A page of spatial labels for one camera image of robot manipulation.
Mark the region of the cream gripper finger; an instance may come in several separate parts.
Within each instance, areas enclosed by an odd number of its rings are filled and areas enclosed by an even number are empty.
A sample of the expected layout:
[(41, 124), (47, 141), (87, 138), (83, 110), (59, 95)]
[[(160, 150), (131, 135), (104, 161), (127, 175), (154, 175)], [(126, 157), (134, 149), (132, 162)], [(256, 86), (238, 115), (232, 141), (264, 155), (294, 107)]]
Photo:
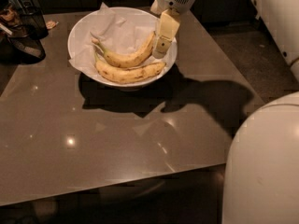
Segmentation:
[(180, 26), (180, 15), (173, 8), (165, 10), (157, 21), (152, 55), (162, 59), (170, 49)]

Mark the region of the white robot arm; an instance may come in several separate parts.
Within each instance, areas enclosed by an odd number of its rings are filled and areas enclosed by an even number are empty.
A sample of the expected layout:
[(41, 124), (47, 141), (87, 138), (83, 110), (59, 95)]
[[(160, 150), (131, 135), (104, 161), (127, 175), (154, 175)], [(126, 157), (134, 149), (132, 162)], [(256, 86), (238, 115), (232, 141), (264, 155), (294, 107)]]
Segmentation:
[[(251, 0), (292, 73), (299, 74), (299, 0)], [(184, 224), (299, 224), (299, 92), (260, 107), (238, 129), (222, 208)]]

